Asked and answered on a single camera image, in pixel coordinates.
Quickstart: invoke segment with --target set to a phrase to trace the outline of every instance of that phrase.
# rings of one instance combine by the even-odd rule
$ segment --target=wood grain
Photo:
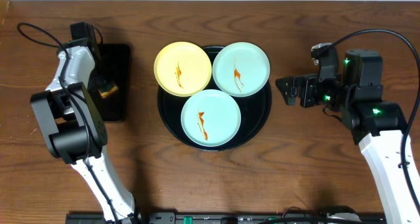
[[[55,50],[16,31],[17,23],[30,22],[67,41],[69,25],[79,21],[99,28],[106,43],[132,47],[128,118],[106,126],[112,162],[145,212],[276,213],[335,204],[383,211],[349,131],[321,108],[286,106],[274,81],[316,72],[311,46],[356,30],[396,30],[420,48],[420,3],[13,1],[0,32],[0,223],[63,223],[68,212],[100,212],[79,174],[48,153],[29,104],[31,94],[51,82]],[[168,132],[158,113],[153,63],[175,41],[248,41],[267,53],[272,111],[254,139],[233,150],[204,152]],[[404,44],[384,34],[355,37],[338,47],[341,57],[351,48],[381,52],[384,99],[400,103],[408,117],[418,76]],[[419,137],[417,119],[411,131],[417,156]]]

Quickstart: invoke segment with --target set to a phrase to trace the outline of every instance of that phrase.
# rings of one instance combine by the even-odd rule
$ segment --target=orange sauce
[[[199,123],[201,122],[201,126],[199,125],[199,123],[197,123],[197,124],[198,124],[199,130],[201,131],[201,134],[203,135],[204,139],[208,140],[209,136],[207,135],[207,132],[205,132],[205,129],[204,129],[203,115],[204,115],[204,112],[200,112],[200,111],[198,112],[198,119],[199,119]]]
[[[181,69],[179,68],[179,62],[178,62],[178,66],[175,68],[175,75],[177,76],[177,82],[178,82],[179,87],[184,89],[184,87],[181,85],[181,80],[180,80]]]
[[[241,81],[241,74],[238,72],[238,69],[236,68],[236,58],[235,58],[235,63],[234,63],[234,79],[235,79],[236,87],[238,87],[239,92],[242,93],[241,88],[243,88],[245,85],[242,83],[242,81]],[[241,83],[242,87],[239,87],[237,79]]]

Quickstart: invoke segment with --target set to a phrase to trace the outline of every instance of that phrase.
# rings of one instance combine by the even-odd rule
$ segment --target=black tray
[[[223,46],[208,46],[203,47],[207,53],[211,63],[216,55],[223,49]],[[213,76],[205,89],[218,89],[220,90]],[[269,82],[264,87],[248,97],[232,97],[238,104],[241,110],[241,125],[236,135],[227,143],[220,146],[208,147],[198,145],[193,142],[185,134],[181,126],[181,111],[185,102],[189,97],[177,97],[167,93],[160,86],[157,90],[157,105],[159,108],[160,116],[166,125],[166,128],[177,138],[179,141],[194,148],[208,150],[208,151],[222,151],[234,148],[251,140],[261,128],[263,128],[267,121],[271,109],[271,88]]]

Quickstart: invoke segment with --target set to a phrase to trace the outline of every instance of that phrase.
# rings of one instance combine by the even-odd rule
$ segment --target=black cable
[[[284,211],[284,213],[283,213],[283,215],[282,215],[282,218],[284,218],[286,215],[287,215],[287,213],[291,210],[291,209],[297,209],[297,210],[299,210],[299,211],[302,211],[302,209],[300,208],[300,207],[296,207],[296,206],[292,206],[292,207],[288,207],[288,209],[286,209],[286,211]]]
[[[348,109],[348,100],[350,99],[350,92],[352,91],[352,89],[354,88],[354,87],[356,87],[357,85],[354,83],[354,84],[352,84],[352,85],[350,85],[348,88],[347,88],[347,94],[346,94],[346,101],[345,101],[345,103],[344,103],[344,106],[346,107],[346,109]]]
[[[113,217],[114,217],[114,219],[115,219],[115,224],[118,224],[118,223],[119,223],[119,219],[118,219],[118,216],[117,216],[117,214],[116,214],[116,210],[115,210],[115,208],[114,208],[114,205],[112,204],[112,200],[110,200],[110,198],[109,198],[109,197],[108,197],[108,195],[106,194],[106,192],[105,192],[104,188],[103,188],[103,187],[102,187],[102,185],[100,184],[100,182],[99,182],[98,178],[96,177],[96,175],[95,175],[95,173],[94,173],[94,171],[93,171],[93,169],[92,169],[92,166],[90,166],[89,164],[85,164],[85,165],[86,165],[87,169],[89,170],[89,172],[91,173],[91,175],[92,175],[92,178],[93,178],[94,182],[95,182],[95,183],[96,183],[96,185],[98,186],[98,189],[100,190],[100,192],[102,193],[102,195],[105,197],[106,202],[107,202],[107,203],[108,203],[108,205],[110,206],[110,209],[111,209],[112,215],[113,215]]]
[[[99,37],[100,37],[99,45],[104,44],[104,38],[103,38],[102,34],[100,33],[100,31],[97,28],[95,28],[95,27],[93,27],[93,29],[96,30],[98,32],[98,34],[99,34]]]
[[[413,125],[414,117],[417,113],[417,109],[419,108],[419,104],[420,104],[420,58],[419,58],[419,54],[415,50],[415,47],[404,36],[402,36],[401,34],[395,32],[395,31],[392,31],[392,30],[360,30],[360,31],[354,32],[352,34],[349,34],[347,36],[344,36],[343,38],[339,39],[335,43],[333,43],[331,45],[328,45],[327,47],[323,48],[318,53],[318,56],[320,56],[322,53],[328,51],[328,49],[338,45],[339,43],[341,43],[342,41],[344,41],[346,39],[349,39],[351,37],[354,37],[354,36],[360,35],[360,34],[375,33],[375,32],[392,34],[392,35],[395,35],[396,37],[399,37],[409,47],[409,49],[413,53],[413,56],[415,58],[415,63],[417,65],[417,69],[419,71],[419,88],[417,90],[417,96],[415,98],[415,104],[414,104],[413,110],[411,111],[411,116],[409,117],[409,120],[408,120],[408,123],[407,123],[407,128],[403,132],[402,140],[401,140],[401,151],[400,151],[401,164],[400,164],[400,167],[402,168],[402,170],[404,172],[404,177],[406,178],[407,187],[408,187],[409,193],[411,194],[411,197],[413,198],[413,202],[414,202],[415,208],[417,209],[417,213],[420,215],[420,203],[419,203],[419,200],[417,199],[417,197],[415,195],[413,184],[411,182],[410,175],[408,173],[408,162],[406,160],[406,143],[407,143],[408,133],[410,132],[411,126]]]
[[[118,213],[118,215],[120,215],[121,217],[128,218],[128,217],[124,216],[123,214],[119,213],[117,210],[115,212]]]
[[[363,224],[360,221],[349,221],[344,219],[335,219],[327,217],[285,217],[285,218],[276,218],[269,221],[263,221],[258,224],[275,224],[275,223],[287,223],[287,222],[322,222],[322,223],[336,223],[336,224]]]
[[[328,114],[327,113],[327,109],[329,109],[328,107],[324,107],[323,109],[322,109],[322,112],[325,114],[325,115],[327,115],[327,116],[332,116],[332,117],[334,117],[335,119],[337,119],[337,120],[339,120],[340,122],[342,122],[342,119],[339,117],[339,116],[337,116],[337,115],[330,115],[330,114]]]
[[[43,43],[43,42],[37,41],[37,40],[35,40],[35,39],[33,39],[33,38],[29,37],[28,35],[26,35],[26,34],[25,34],[25,33],[24,33],[21,29],[20,29],[20,27],[21,27],[21,26],[29,26],[29,27],[32,27],[32,28],[34,28],[34,29],[36,29],[36,30],[39,30],[39,31],[43,32],[44,34],[47,34],[50,38],[52,38],[53,40],[55,40],[57,43],[59,43],[59,41],[58,41],[58,40],[57,40],[54,36],[52,36],[50,33],[46,32],[45,30],[41,29],[40,27],[38,27],[38,26],[34,26],[33,24],[29,24],[29,23],[19,23],[19,24],[18,24],[18,26],[17,26],[19,33],[20,33],[20,34],[22,34],[22,36],[24,36],[25,38],[29,39],[30,41],[36,42],[36,43],[41,44],[41,45],[44,45],[44,46],[48,46],[48,47],[56,47],[56,48],[58,48],[58,46],[57,46],[57,45],[52,45],[52,44],[48,44],[48,43]]]
[[[39,41],[36,41],[36,40],[34,40],[34,39],[32,39],[32,38],[30,38],[30,37],[28,37],[26,34],[24,34],[23,32],[22,32],[22,30],[20,29],[20,27],[21,26],[29,26],[29,27],[32,27],[32,28],[35,28],[36,30],[39,30],[40,32],[43,32],[44,34],[46,34],[46,35],[48,35],[49,37],[51,37],[54,41],[56,41],[57,43],[58,43],[58,46],[54,46],[54,45],[50,45],[50,44],[46,44],[46,43],[42,43],[42,42],[39,42]],[[86,166],[86,168],[89,170],[89,172],[91,173],[91,175],[92,175],[92,178],[93,178],[93,180],[94,180],[94,182],[95,182],[95,184],[97,185],[97,187],[98,187],[98,189],[100,190],[100,192],[102,193],[102,195],[105,197],[105,200],[106,200],[106,202],[108,203],[108,205],[110,206],[110,209],[111,209],[111,212],[112,212],[112,215],[113,215],[113,217],[114,217],[114,219],[115,219],[115,223],[116,224],[118,224],[119,223],[119,219],[118,219],[118,216],[117,216],[117,214],[116,214],[116,210],[115,210],[115,208],[114,208],[114,205],[112,204],[112,200],[110,200],[110,198],[108,197],[108,195],[106,194],[106,192],[105,192],[105,190],[104,190],[104,188],[102,187],[102,185],[100,184],[100,182],[99,182],[99,180],[98,180],[98,178],[96,177],[96,175],[95,175],[95,173],[94,173],[94,171],[93,171],[93,169],[92,169],[92,166],[91,165],[89,165],[88,163],[87,163],[87,158],[88,158],[88,156],[89,156],[89,151],[90,151],[90,149],[91,149],[91,137],[92,137],[92,139],[93,139],[93,136],[91,136],[91,134],[92,134],[92,131],[91,131],[91,129],[90,129],[90,127],[89,127],[89,125],[88,125],[88,123],[87,123],[87,120],[86,120],[86,116],[85,116],[85,114],[83,113],[83,111],[82,111],[82,109],[80,108],[80,105],[77,103],[77,101],[74,99],[74,97],[73,97],[73,95],[68,91],[68,89],[65,87],[65,85],[64,85],[64,80],[63,80],[63,75],[65,74],[65,71],[66,71],[66,68],[67,68],[67,65],[68,65],[68,63],[69,63],[69,61],[70,61],[70,55],[69,55],[69,53],[67,52],[67,49],[63,46],[63,44],[61,44],[61,42],[57,39],[57,38],[55,38],[53,35],[51,35],[49,32],[47,32],[47,31],[45,31],[45,30],[43,30],[42,28],[40,28],[40,27],[38,27],[38,26],[34,26],[33,24],[28,24],[28,23],[19,23],[18,25],[17,25],[17,28],[18,28],[18,31],[20,32],[20,34],[22,34],[24,37],[26,37],[27,39],[29,39],[29,40],[31,40],[31,41],[34,41],[34,42],[36,42],[36,43],[39,43],[39,44],[41,44],[41,45],[46,45],[46,46],[49,46],[49,47],[60,47],[64,52],[65,52],[65,54],[66,54],[66,61],[64,62],[64,65],[63,65],[63,68],[62,68],[62,70],[61,70],[61,73],[60,73],[60,76],[58,77],[58,82],[60,83],[60,86],[61,86],[61,88],[63,89],[63,92],[67,95],[67,97],[73,102],[73,104],[74,104],[74,106],[76,107],[76,110],[80,113],[80,116],[81,116],[81,119],[83,120],[83,123],[85,124],[85,129],[86,129],[86,137],[87,137],[87,145],[86,145],[86,153],[85,153],[85,155],[84,155],[84,157],[83,157],[83,163],[85,164],[85,166]]]

